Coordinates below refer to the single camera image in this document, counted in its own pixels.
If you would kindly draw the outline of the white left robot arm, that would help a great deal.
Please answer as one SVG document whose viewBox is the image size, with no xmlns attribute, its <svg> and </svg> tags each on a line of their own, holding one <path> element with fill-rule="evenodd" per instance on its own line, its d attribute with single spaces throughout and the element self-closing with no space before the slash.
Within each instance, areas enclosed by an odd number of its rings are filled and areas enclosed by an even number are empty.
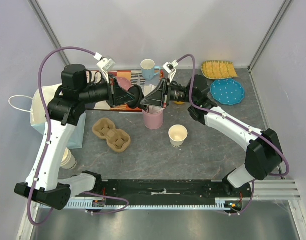
<svg viewBox="0 0 306 240">
<path fill-rule="evenodd" d="M 84 171 L 58 180 L 60 165 L 69 139 L 86 105 L 107 101 L 112 107 L 135 101 L 135 96 L 121 88 L 114 77 L 107 83 L 89 83 L 82 64 L 67 65 L 61 73 L 62 84 L 46 109 L 45 134 L 29 176 L 17 183 L 14 192 L 29 202 L 62 210 L 71 197 L 87 192 L 92 197 L 103 191 L 100 174 Z"/>
</svg>

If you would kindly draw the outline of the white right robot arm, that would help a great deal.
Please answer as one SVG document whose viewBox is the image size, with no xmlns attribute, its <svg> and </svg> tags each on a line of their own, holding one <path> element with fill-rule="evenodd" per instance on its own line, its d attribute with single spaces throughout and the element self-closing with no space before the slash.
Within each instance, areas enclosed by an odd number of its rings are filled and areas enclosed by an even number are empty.
<svg viewBox="0 0 306 240">
<path fill-rule="evenodd" d="M 195 121 L 221 132 L 246 152 L 244 164 L 223 179 L 223 193 L 233 197 L 243 185 L 254 180 L 262 181 L 271 175 L 283 162 L 282 148 L 275 131 L 263 131 L 232 117 L 208 97 L 209 91 L 202 75 L 196 74 L 187 86 L 163 78 L 140 103 L 163 109 L 171 101 L 190 103 L 188 112 Z"/>
</svg>

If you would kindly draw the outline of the black plastic cup lid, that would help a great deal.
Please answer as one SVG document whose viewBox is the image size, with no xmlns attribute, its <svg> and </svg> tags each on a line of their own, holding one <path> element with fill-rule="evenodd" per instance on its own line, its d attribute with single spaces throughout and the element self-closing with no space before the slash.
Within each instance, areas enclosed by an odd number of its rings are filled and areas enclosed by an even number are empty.
<svg viewBox="0 0 306 240">
<path fill-rule="evenodd" d="M 128 90 L 128 92 L 134 95 L 134 100 L 127 103 L 128 107 L 131 109 L 143 109 L 143 106 L 141 105 L 141 101 L 144 98 L 142 88 L 138 85 L 134 85 Z"/>
</svg>

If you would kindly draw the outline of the white paper coffee cup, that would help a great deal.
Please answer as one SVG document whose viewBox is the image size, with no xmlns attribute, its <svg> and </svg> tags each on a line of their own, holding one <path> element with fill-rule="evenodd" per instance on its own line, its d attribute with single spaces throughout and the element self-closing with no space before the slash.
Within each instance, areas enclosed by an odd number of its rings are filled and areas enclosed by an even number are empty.
<svg viewBox="0 0 306 240">
<path fill-rule="evenodd" d="M 186 140 L 188 136 L 188 130 L 183 125 L 176 124 L 169 129 L 168 136 L 170 139 L 170 144 L 174 148 L 179 148 Z"/>
</svg>

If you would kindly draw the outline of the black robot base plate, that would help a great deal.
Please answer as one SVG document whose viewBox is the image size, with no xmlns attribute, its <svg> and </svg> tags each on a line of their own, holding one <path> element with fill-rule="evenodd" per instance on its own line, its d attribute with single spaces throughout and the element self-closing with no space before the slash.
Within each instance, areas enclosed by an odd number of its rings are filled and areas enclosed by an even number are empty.
<svg viewBox="0 0 306 240">
<path fill-rule="evenodd" d="M 251 197 L 251 186 L 229 187 L 222 181 L 212 180 L 132 180 L 109 179 L 97 182 L 91 193 L 123 198 L 132 205 L 144 204 L 214 204 L 216 198 L 240 199 Z"/>
</svg>

